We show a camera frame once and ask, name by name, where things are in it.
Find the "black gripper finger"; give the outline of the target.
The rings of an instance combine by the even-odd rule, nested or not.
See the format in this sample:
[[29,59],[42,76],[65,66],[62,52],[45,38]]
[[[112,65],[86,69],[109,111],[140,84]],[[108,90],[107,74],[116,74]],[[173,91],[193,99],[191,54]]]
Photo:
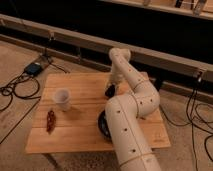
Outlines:
[[105,91],[105,96],[111,98],[115,95],[115,92],[116,92],[115,86],[110,85]]

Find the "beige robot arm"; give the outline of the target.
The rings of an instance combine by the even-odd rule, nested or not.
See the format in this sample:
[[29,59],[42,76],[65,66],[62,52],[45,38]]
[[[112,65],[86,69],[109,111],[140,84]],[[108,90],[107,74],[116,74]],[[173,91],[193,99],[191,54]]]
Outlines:
[[105,107],[106,120],[121,171],[162,171],[137,121],[154,112],[160,96],[150,80],[130,63],[128,49],[112,48],[110,84],[118,85],[125,78],[130,93],[115,95]]

